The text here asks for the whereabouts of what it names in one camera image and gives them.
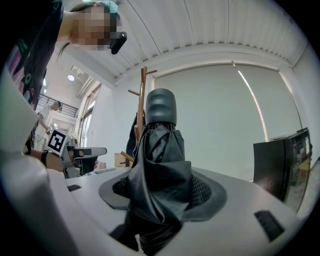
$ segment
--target person in white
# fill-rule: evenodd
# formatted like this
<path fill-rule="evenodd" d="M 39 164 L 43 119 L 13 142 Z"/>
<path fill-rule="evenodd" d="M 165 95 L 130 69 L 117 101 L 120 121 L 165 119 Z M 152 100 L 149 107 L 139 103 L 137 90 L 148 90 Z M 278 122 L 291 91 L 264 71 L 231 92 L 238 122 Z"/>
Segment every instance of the person in white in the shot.
<path fill-rule="evenodd" d="M 61 108 L 61 102 L 55 101 L 52 105 L 46 104 L 39 113 L 39 125 L 34 132 L 34 149 L 43 150 L 44 142 L 46 141 L 45 133 L 49 133 L 49 125 L 53 111 Z"/>

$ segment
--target white wall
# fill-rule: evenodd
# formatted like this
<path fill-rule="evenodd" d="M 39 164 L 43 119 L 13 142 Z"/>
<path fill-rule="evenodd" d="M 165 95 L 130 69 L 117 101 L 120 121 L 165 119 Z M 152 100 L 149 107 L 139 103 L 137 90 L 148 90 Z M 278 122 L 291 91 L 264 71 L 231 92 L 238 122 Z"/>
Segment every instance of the white wall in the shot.
<path fill-rule="evenodd" d="M 311 165 L 320 157 L 320 61 L 308 43 L 293 72 L 301 88 L 310 141 L 313 145 Z"/>
<path fill-rule="evenodd" d="M 126 151 L 130 129 L 138 110 L 138 96 L 129 93 L 140 89 L 140 78 L 109 89 L 102 85 L 90 121 L 88 147 L 105 147 L 107 154 L 98 157 L 106 167 L 114 167 L 115 153 Z"/>
<path fill-rule="evenodd" d="M 193 167 L 254 179 L 254 143 L 265 141 L 255 101 L 232 64 L 187 69 L 155 79 L 173 92 L 177 130 Z"/>

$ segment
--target white shirt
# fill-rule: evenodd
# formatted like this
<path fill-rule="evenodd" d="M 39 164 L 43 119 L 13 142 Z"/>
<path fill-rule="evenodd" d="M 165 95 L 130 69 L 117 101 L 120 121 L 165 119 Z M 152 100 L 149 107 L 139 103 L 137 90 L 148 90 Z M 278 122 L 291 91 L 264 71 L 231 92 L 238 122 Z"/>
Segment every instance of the white shirt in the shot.
<path fill-rule="evenodd" d="M 52 110 L 49 104 L 43 106 L 43 109 L 40 111 L 39 116 L 43 116 L 43 121 L 45 125 L 48 127 L 51 121 Z M 39 136 L 44 136 L 46 133 L 46 129 L 39 122 L 38 127 L 35 129 L 34 134 Z"/>

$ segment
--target roller blind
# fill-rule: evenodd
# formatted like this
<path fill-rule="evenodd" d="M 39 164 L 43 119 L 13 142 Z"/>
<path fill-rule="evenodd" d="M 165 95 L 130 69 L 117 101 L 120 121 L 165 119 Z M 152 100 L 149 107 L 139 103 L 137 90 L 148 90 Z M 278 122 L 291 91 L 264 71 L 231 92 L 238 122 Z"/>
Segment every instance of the roller blind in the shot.
<path fill-rule="evenodd" d="M 249 65 L 236 65 L 259 103 L 269 139 L 301 129 L 292 94 L 278 71 Z"/>
<path fill-rule="evenodd" d="M 193 167 L 253 180 L 253 143 L 265 137 L 254 99 L 231 64 L 162 76 L 155 88 L 175 95 L 177 129 Z"/>

